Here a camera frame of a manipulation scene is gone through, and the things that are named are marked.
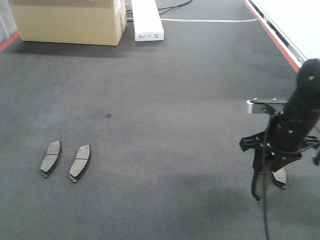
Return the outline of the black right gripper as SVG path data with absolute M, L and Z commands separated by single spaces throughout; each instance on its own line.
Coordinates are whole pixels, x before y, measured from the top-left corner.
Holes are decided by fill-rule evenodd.
M 301 66 L 296 77 L 296 89 L 285 104 L 282 112 L 275 116 L 265 133 L 244 137 L 240 148 L 246 151 L 255 148 L 251 194 L 254 198 L 265 198 L 267 190 L 264 149 L 274 153 L 271 170 L 277 172 L 286 165 L 300 160 L 297 153 L 305 137 L 320 118 L 320 60 L 309 59 Z

